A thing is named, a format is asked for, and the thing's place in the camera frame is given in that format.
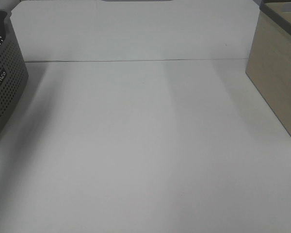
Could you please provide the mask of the beige storage bin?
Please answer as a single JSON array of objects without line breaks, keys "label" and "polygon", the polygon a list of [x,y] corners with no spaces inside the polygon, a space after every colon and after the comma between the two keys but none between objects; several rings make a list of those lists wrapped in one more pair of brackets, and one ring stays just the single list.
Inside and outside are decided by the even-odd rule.
[{"label": "beige storage bin", "polygon": [[291,137],[291,0],[263,0],[246,75]]}]

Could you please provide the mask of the grey perforated plastic basket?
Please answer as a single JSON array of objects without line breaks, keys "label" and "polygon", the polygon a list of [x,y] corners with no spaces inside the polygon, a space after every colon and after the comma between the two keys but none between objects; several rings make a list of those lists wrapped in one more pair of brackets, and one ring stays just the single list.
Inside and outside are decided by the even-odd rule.
[{"label": "grey perforated plastic basket", "polygon": [[0,9],[0,133],[17,106],[29,77],[10,17],[10,11]]}]

